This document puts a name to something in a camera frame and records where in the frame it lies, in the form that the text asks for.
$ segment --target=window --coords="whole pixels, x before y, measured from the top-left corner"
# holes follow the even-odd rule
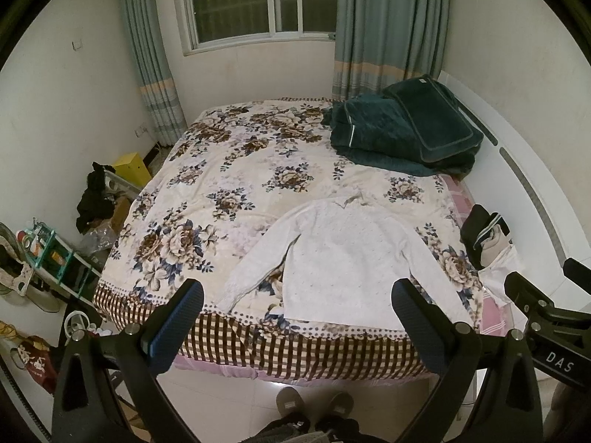
[[[337,0],[183,0],[189,51],[250,41],[327,39]]]

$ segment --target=folded blanket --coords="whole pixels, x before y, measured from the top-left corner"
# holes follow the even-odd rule
[[[483,138],[454,95],[428,75],[335,103],[323,123],[339,155],[415,176],[468,173]]]

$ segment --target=bed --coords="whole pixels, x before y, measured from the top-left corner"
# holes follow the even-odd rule
[[[444,175],[418,178],[339,157],[321,124],[329,105],[285,99],[204,111],[132,204],[96,290],[97,309],[121,329],[145,321],[195,278],[206,301],[181,348],[184,367],[274,381],[417,377],[425,369],[403,331],[283,318],[281,267],[231,313],[212,304],[278,217],[355,188],[416,229],[480,327],[485,296],[460,241],[471,205],[460,186]]]

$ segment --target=curtain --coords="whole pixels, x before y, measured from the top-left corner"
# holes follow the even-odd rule
[[[156,0],[120,0],[132,58],[144,103],[154,121],[158,141],[169,146],[187,129],[177,90],[164,52]]]
[[[338,0],[333,98],[441,70],[449,0]]]

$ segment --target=yellow box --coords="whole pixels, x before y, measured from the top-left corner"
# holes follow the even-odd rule
[[[115,174],[125,178],[140,188],[143,188],[152,179],[152,175],[144,165],[144,161],[138,153],[123,155],[114,164]]]

